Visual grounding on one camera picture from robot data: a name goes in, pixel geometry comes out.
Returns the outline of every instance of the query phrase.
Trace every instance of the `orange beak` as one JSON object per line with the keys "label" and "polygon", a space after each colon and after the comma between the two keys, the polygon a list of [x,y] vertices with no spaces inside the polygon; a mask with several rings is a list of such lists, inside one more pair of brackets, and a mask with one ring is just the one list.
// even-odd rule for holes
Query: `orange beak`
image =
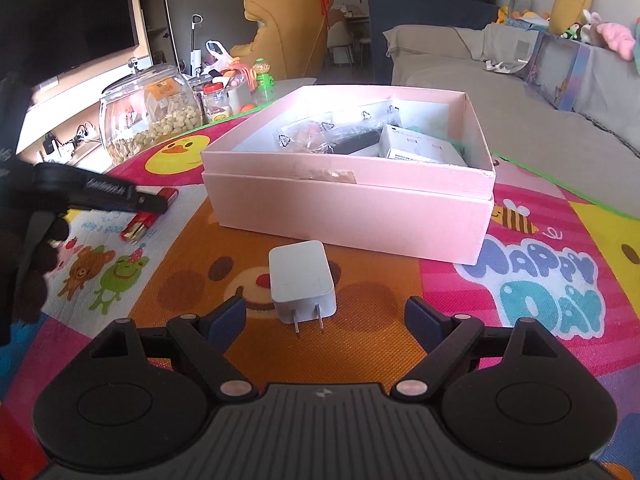
{"label": "orange beak", "polygon": [[163,153],[187,153],[189,150],[187,150],[184,146],[181,146],[180,144],[176,144],[174,147],[172,148],[166,148],[164,150],[162,150]]}

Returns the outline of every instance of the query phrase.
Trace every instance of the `white bunny plush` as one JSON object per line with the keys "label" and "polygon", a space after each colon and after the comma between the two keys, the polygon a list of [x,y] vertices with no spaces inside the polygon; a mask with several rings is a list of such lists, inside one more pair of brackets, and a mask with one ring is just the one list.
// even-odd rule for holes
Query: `white bunny plush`
{"label": "white bunny plush", "polygon": [[602,36],[596,28],[602,23],[602,18],[597,12],[582,11],[586,24],[580,28],[580,41],[593,46],[606,46]]}

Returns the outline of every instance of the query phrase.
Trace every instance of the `red jar lid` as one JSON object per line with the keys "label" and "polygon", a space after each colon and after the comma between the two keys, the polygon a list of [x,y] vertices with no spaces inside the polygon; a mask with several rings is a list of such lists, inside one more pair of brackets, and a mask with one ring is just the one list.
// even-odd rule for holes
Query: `red jar lid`
{"label": "red jar lid", "polygon": [[210,94],[212,92],[219,92],[220,90],[222,90],[225,86],[222,83],[212,83],[210,85],[206,85],[202,91],[205,94]]}

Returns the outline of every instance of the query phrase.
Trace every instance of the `ribbed black surface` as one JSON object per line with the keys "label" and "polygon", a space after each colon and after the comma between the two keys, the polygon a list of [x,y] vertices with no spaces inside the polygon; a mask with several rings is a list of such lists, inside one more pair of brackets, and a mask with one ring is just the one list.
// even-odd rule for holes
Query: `ribbed black surface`
{"label": "ribbed black surface", "polygon": [[610,480],[611,476],[593,463],[544,474],[484,463],[448,440],[428,408],[395,402],[377,384],[273,384],[255,402],[220,409],[191,449],[162,465],[100,476],[53,466],[41,478]]}

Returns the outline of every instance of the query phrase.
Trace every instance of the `cartoon bee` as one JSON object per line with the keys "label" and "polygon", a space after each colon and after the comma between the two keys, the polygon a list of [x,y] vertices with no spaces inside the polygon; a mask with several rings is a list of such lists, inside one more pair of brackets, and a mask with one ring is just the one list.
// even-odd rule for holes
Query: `cartoon bee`
{"label": "cartoon bee", "polygon": [[517,206],[513,203],[513,200],[505,199],[503,202],[504,207],[494,205],[494,211],[491,213],[491,220],[498,224],[527,235],[532,235],[540,231],[535,225],[531,223],[531,220],[527,218],[529,216],[529,209],[523,205]]}

